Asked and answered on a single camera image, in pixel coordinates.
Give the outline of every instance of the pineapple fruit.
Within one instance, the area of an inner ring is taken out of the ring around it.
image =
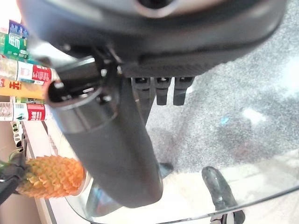
[[[51,198],[75,194],[85,176],[79,161],[61,156],[26,161],[27,170],[17,191],[29,197]]]

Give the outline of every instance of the bottle label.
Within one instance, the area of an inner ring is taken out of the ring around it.
[[[27,104],[28,120],[45,120],[45,106],[41,104]]]
[[[52,73],[50,68],[41,65],[33,65],[32,79],[37,81],[51,81]]]
[[[6,35],[4,54],[27,59],[27,41],[12,34]]]
[[[14,34],[20,38],[29,37],[28,30],[22,24],[19,24],[12,20],[9,20],[9,34]]]

